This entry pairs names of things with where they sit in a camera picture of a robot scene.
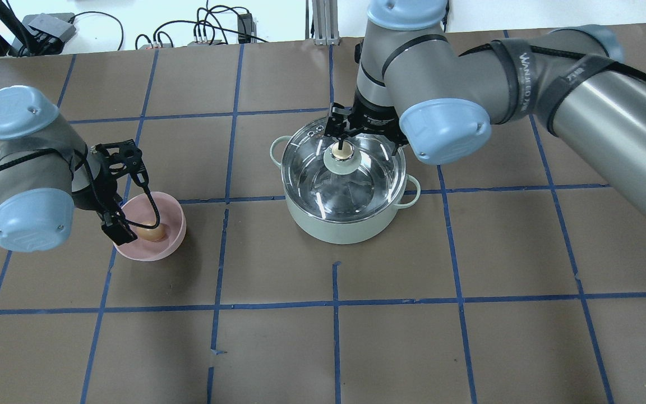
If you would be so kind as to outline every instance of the robotic arm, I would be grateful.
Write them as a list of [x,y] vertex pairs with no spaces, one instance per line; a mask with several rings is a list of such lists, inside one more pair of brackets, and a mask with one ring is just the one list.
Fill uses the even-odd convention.
[[481,148],[492,123],[535,113],[646,215],[646,74],[621,64],[612,31],[564,28],[458,57],[440,28],[445,6],[372,0],[353,106],[331,105],[326,136],[343,146],[362,131],[385,135],[446,164]]
[[[88,148],[39,90],[0,90],[0,246],[28,253],[61,245],[74,207],[97,212],[117,245],[136,240],[129,224],[157,227],[141,154],[133,140]],[[154,225],[126,220],[116,192],[116,180],[126,175],[149,195]]]

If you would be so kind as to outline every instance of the white wall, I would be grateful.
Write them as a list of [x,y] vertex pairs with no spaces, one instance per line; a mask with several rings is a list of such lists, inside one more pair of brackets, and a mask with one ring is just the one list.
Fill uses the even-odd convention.
[[[133,49],[134,38],[151,35],[169,20],[194,20],[197,7],[205,1],[185,0],[10,0],[21,19],[30,13],[55,13],[97,10],[115,15],[123,22],[123,49]],[[306,0],[211,0],[210,5],[248,7],[258,24],[258,36],[269,41],[303,39]],[[339,0],[341,36],[362,36],[366,27],[368,0]],[[226,28],[235,29],[231,13],[219,15]],[[451,0],[449,31],[483,31],[554,26],[630,24],[646,22],[646,0]],[[77,34],[64,53],[102,52],[116,49],[119,28],[105,16],[85,15],[76,21]],[[192,25],[172,25],[165,31],[180,46],[193,40]],[[0,33],[11,34],[0,22]],[[235,41],[235,34],[229,34]]]

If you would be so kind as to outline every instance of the pot handle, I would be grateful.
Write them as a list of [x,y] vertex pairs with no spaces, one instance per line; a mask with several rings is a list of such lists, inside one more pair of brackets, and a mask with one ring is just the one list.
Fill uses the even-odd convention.
[[271,143],[271,149],[269,149],[269,156],[271,156],[271,160],[272,160],[272,161],[274,162],[274,164],[276,164],[276,166],[278,166],[279,168],[280,168],[280,161],[278,161],[278,160],[274,157],[274,149],[276,148],[276,146],[278,146],[278,145],[279,145],[279,143],[282,143],[283,141],[289,141],[289,140],[290,140],[290,138],[292,138],[292,137],[293,137],[293,136],[281,136],[280,138],[277,138],[276,140],[274,140],[274,142],[273,142],[273,143]]
[[418,180],[415,177],[411,176],[410,174],[406,174],[405,176],[408,177],[408,181],[415,184],[415,189],[416,189],[415,197],[407,204],[394,204],[393,206],[396,209],[410,208],[412,205],[415,205],[415,202],[417,202],[418,199],[420,199],[420,182],[418,182]]

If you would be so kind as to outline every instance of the cooking pot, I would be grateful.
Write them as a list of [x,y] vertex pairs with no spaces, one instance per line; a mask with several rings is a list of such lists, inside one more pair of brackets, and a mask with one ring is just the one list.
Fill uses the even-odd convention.
[[[368,240],[398,210],[418,201],[420,182],[405,174],[405,156],[394,153],[395,145],[384,136],[360,134],[338,141],[324,135],[326,120],[318,118],[271,145],[285,203],[300,228],[319,240],[337,245]],[[277,161],[274,149],[284,142],[283,158]],[[401,204],[407,181],[415,184],[416,195]]]

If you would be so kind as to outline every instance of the light blue joint cap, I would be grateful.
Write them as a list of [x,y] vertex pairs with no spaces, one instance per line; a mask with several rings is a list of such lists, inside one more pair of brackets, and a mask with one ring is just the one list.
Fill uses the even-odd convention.
[[0,246],[19,253],[51,250],[69,238],[74,200],[61,189],[31,189],[0,205]]
[[572,31],[581,31],[581,33],[588,34],[595,38],[607,51],[607,54],[610,56],[610,59],[614,59],[620,63],[625,62],[625,48],[617,41],[617,35],[614,31],[610,30],[606,26],[590,24],[590,25],[581,25],[581,26],[568,26],[567,28],[558,28],[557,30],[572,30]]
[[0,140],[30,135],[46,128],[59,116],[59,108],[28,85],[0,90]]
[[490,115],[463,99],[416,103],[400,116],[400,128],[416,158],[425,164],[447,164],[481,148],[490,138]]
[[395,31],[417,31],[440,24],[447,0],[372,0],[368,19]]

